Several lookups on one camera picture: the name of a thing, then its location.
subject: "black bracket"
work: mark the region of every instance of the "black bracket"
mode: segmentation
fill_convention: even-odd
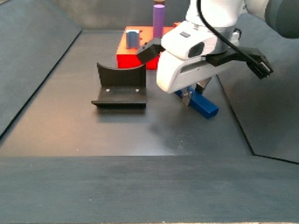
[[[272,72],[273,69],[266,60],[265,55],[256,49],[240,46],[238,49],[256,61],[260,67],[256,67],[238,52],[232,50],[230,48],[220,54],[209,54],[205,57],[205,61],[210,63],[214,67],[228,63],[232,60],[245,61],[249,70],[254,73],[258,79],[265,78]]]
[[[109,68],[97,63],[100,90],[90,103],[100,108],[145,108],[145,65]]]

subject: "red box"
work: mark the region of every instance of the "red box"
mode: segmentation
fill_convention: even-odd
[[[172,27],[162,28],[162,34],[165,34]],[[152,26],[126,26],[124,34],[116,50],[116,65],[117,68],[129,68],[141,66],[141,62],[136,57],[137,49],[126,49],[126,30],[140,31],[140,46],[153,39],[153,27]],[[156,70],[158,62],[158,56],[145,63],[145,69]]]

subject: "gray floor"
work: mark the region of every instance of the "gray floor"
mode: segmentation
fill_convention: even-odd
[[[89,103],[120,36],[80,34],[0,140],[0,222],[297,222],[299,167],[250,155],[217,79],[209,120],[154,72],[145,110]]]
[[[121,31],[80,35],[1,141],[0,156],[248,155],[217,79],[205,92],[220,107],[209,120],[158,89],[153,71],[145,110],[105,111],[89,103],[98,97],[96,63],[116,67],[120,38]]]

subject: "black cable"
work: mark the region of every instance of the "black cable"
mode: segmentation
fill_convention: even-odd
[[[265,68],[249,57],[249,55],[242,52],[233,44],[230,44],[230,42],[220,35],[220,33],[213,29],[213,27],[209,25],[209,23],[206,22],[202,14],[201,14],[201,0],[197,0],[197,12],[198,12],[198,16],[200,16],[200,20],[204,23],[204,25],[208,27],[208,29],[210,30],[210,32],[217,36],[217,38],[237,52],[240,53],[240,55],[242,57],[246,58],[246,60],[256,66],[256,69],[262,71],[265,70]]]

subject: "blue block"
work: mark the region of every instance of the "blue block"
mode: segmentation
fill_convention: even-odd
[[[208,99],[201,94],[198,94],[192,87],[188,87],[188,92],[190,92],[189,106],[193,107],[206,119],[212,118],[220,110],[218,107],[210,101],[208,101]],[[176,91],[174,93],[182,97],[181,90]]]

